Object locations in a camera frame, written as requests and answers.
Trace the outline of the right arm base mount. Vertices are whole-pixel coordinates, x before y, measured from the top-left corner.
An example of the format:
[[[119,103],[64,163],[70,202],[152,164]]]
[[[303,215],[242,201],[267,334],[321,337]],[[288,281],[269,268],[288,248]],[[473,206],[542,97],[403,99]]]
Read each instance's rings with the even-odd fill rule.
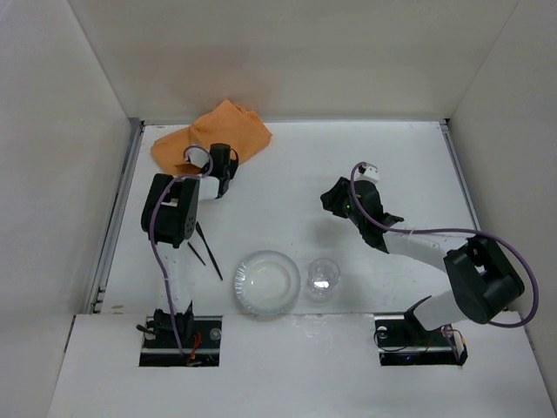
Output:
[[[383,367],[462,367],[468,359],[466,341],[452,325],[427,331],[402,313],[376,315],[373,319],[372,338]]]

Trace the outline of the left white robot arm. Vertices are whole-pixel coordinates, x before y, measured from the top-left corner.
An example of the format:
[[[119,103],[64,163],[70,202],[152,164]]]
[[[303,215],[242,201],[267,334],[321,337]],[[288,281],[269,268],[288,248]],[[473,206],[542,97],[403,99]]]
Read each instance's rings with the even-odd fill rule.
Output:
[[[222,198],[239,165],[238,153],[222,143],[208,149],[189,145],[183,157],[200,172],[176,176],[156,174],[140,220],[162,273],[162,305],[155,310],[146,328],[156,340],[172,340],[179,351],[187,342],[197,342],[199,338],[194,334],[191,296],[185,280],[178,277],[178,250],[183,244],[189,244],[193,235],[204,237],[197,220],[198,204]]]

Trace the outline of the orange cloth napkin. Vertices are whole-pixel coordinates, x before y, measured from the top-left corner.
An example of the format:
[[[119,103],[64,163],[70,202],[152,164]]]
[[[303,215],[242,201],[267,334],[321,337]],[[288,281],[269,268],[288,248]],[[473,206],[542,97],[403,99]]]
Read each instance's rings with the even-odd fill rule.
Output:
[[[208,150],[216,143],[227,144],[244,163],[265,149],[271,138],[271,132],[255,111],[226,99],[191,125],[156,140],[151,147],[151,156],[167,174],[198,174],[201,167],[185,157],[185,149],[190,145],[200,145]]]

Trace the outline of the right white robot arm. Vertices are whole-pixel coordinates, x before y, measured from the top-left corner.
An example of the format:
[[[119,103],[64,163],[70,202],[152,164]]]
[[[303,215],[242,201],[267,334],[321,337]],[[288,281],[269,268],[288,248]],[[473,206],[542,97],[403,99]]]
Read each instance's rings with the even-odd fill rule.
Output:
[[[408,336],[422,337],[462,320],[487,324],[525,291],[522,279],[494,239],[477,233],[469,238],[396,233],[394,226],[404,219],[384,211],[379,191],[368,179],[351,182],[341,177],[320,201],[324,210],[349,219],[370,247],[446,274],[449,291],[425,297],[403,313]]]

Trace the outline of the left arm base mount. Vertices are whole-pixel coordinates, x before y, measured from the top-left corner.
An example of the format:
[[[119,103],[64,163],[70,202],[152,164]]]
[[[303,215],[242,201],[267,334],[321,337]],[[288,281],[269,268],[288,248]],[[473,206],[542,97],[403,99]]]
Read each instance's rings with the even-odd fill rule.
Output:
[[[140,367],[218,367],[223,318],[196,317],[192,331],[181,336],[181,347],[172,328],[155,329],[155,321],[148,318],[144,325],[136,325],[143,335],[139,355]]]

